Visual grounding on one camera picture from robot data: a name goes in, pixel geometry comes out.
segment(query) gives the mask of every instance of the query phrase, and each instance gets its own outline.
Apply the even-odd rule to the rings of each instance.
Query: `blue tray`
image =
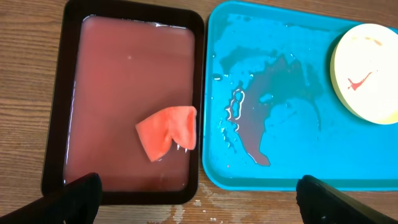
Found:
[[[310,174],[341,190],[398,190],[398,124],[351,114],[329,77],[331,52],[358,24],[234,1],[213,11],[203,133],[211,181],[295,190]]]

